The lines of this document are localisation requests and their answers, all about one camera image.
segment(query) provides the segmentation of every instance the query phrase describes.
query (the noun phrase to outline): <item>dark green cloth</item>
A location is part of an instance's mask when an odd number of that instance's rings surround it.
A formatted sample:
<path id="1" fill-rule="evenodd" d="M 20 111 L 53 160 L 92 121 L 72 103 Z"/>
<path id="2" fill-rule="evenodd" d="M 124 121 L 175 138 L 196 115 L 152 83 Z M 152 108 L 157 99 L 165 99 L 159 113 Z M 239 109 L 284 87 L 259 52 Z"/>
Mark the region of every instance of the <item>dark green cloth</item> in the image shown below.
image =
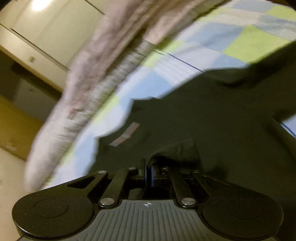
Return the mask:
<path id="1" fill-rule="evenodd" d="M 135 101 L 125 125 L 100 138 L 96 162 L 114 174 L 164 156 L 269 196 L 296 196 L 296 140 L 280 124 L 296 110 L 296 43 L 245 69 L 207 71 L 163 99 Z M 133 123 L 139 127 L 110 144 Z"/>

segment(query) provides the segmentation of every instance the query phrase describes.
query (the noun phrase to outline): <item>bedsheet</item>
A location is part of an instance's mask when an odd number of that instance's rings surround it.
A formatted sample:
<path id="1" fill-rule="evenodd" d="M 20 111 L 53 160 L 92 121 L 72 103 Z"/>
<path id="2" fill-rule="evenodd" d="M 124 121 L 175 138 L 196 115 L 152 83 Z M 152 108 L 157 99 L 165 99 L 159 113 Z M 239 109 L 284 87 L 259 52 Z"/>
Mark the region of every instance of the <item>bedsheet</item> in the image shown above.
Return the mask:
<path id="1" fill-rule="evenodd" d="M 97 139 L 120 128 L 133 99 L 161 98 L 213 68 L 244 67 L 296 40 L 296 12 L 265 0 L 233 0 L 164 41 L 106 101 L 81 131 L 43 188 L 84 176 Z M 283 123 L 295 136 L 296 117 Z"/>

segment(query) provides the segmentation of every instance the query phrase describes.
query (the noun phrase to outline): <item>clothing label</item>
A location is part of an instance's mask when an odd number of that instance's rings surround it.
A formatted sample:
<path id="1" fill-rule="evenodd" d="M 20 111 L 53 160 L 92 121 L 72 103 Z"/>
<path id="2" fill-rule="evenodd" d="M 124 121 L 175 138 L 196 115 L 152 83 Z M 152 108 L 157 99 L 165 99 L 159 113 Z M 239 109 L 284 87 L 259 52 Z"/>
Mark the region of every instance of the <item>clothing label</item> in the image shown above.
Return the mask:
<path id="1" fill-rule="evenodd" d="M 133 122 L 120 137 L 112 141 L 109 145 L 118 146 L 119 144 L 130 138 L 131 135 L 135 132 L 135 130 L 139 127 L 139 125 L 139 123 Z"/>

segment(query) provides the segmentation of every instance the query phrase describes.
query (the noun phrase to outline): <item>metal screw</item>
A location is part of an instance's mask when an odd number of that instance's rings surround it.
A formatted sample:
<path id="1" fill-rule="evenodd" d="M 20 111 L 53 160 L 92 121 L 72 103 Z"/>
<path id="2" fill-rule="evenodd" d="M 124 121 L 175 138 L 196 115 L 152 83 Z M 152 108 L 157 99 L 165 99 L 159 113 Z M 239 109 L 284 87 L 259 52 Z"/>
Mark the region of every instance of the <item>metal screw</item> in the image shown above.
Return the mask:
<path id="1" fill-rule="evenodd" d="M 101 199 L 100 202 L 103 205 L 111 205 L 111 204 L 115 203 L 114 199 L 113 198 L 109 198 L 109 197 L 106 197 L 106 198 Z"/>
<path id="2" fill-rule="evenodd" d="M 183 198 L 181 203 L 183 203 L 184 205 L 193 205 L 195 203 L 195 200 L 191 197 L 187 197 L 187 198 Z"/>

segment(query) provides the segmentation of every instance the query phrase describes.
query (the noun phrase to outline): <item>black mount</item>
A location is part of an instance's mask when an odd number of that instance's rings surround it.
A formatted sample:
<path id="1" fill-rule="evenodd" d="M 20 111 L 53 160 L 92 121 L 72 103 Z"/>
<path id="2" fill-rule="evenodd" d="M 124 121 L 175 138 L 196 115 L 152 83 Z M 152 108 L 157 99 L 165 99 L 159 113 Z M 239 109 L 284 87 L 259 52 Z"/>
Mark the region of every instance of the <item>black mount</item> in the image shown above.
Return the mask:
<path id="1" fill-rule="evenodd" d="M 18 232 L 35 240 L 66 238 L 85 229 L 101 210 L 122 200 L 174 200 L 195 210 L 214 233 L 230 240 L 263 240 L 278 231 L 281 206 L 263 194 L 193 170 L 184 175 L 172 167 L 127 167 L 108 177 L 99 171 L 29 194 L 13 207 Z"/>

